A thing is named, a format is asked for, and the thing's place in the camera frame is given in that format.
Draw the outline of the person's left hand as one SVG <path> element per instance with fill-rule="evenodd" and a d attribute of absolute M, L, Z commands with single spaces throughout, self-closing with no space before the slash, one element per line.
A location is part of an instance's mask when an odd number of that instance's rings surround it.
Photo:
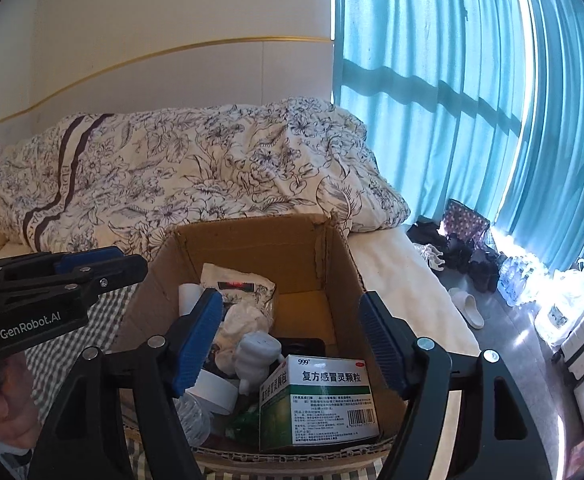
<path fill-rule="evenodd" d="M 32 398 L 33 376 L 24 353 L 9 356 L 0 386 L 0 442 L 34 448 L 40 434 L 38 408 Z"/>

